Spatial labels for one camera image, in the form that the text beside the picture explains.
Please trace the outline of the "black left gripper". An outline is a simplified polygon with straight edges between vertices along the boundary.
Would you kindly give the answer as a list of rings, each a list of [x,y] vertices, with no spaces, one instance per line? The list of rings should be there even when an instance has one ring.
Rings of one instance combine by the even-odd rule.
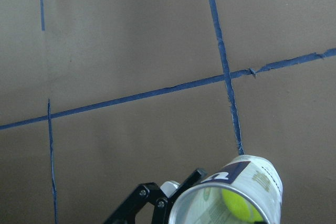
[[[182,193],[198,184],[206,175],[204,169],[197,168],[169,199],[156,183],[139,184],[103,223],[135,223],[136,215],[148,203],[154,206],[151,223],[168,223],[168,202],[175,203]]]

